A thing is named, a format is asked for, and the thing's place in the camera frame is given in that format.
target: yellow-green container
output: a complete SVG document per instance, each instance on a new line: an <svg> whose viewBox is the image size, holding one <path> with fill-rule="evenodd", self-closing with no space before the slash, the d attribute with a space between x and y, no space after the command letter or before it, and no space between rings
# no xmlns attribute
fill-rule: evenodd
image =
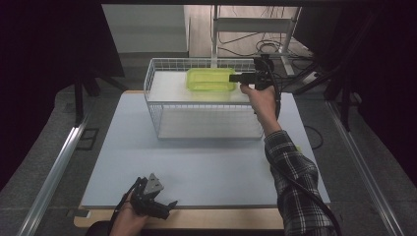
<svg viewBox="0 0 417 236"><path fill-rule="evenodd" d="M187 71L187 89L191 91L233 91L235 83L229 76L235 74L230 68L192 68Z"/></svg>

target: hand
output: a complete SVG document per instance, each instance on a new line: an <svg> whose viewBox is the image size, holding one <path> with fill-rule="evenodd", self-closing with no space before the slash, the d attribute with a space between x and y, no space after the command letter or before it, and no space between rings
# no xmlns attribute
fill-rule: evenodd
<svg viewBox="0 0 417 236"><path fill-rule="evenodd" d="M265 136L280 131L281 127L275 116L275 91L273 86L264 90L256 90L242 84L240 90L249 96L252 108L254 108L258 120L264 128Z"/></svg>
<svg viewBox="0 0 417 236"><path fill-rule="evenodd" d="M110 236L136 236L141 232L147 223L147 215L137 215L129 200L132 193L129 194L127 201L122 205L114 221Z"/></svg>

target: plaid shirt sleeve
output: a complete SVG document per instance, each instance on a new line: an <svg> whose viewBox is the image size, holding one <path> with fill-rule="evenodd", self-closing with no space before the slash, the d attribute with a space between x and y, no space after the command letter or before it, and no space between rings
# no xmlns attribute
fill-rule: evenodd
<svg viewBox="0 0 417 236"><path fill-rule="evenodd" d="M270 134L265 138L265 144L274 166L320 197L317 166L297 150L285 131ZM330 219L312 200L291 186L273 168L270 171L278 194L277 206L285 235L335 235Z"/></svg>

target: white table surface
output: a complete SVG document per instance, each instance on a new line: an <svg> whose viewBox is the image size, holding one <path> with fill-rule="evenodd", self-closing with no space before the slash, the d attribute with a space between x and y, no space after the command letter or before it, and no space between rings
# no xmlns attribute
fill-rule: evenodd
<svg viewBox="0 0 417 236"><path fill-rule="evenodd" d="M315 163L295 100L282 94L279 122ZM276 207L263 139L159 140L142 93L122 94L81 205L115 207L138 177L154 173L164 185L156 197L183 208ZM319 175L319 192L328 193Z"/></svg>

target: wire basket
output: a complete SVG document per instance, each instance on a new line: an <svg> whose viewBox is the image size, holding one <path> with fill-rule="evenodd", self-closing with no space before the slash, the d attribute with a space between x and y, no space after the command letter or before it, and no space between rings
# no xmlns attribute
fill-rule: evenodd
<svg viewBox="0 0 417 236"><path fill-rule="evenodd" d="M264 134L249 99L240 89L226 92L186 89L192 68L255 72L250 59L154 58L145 79L145 99L159 139L260 139Z"/></svg>

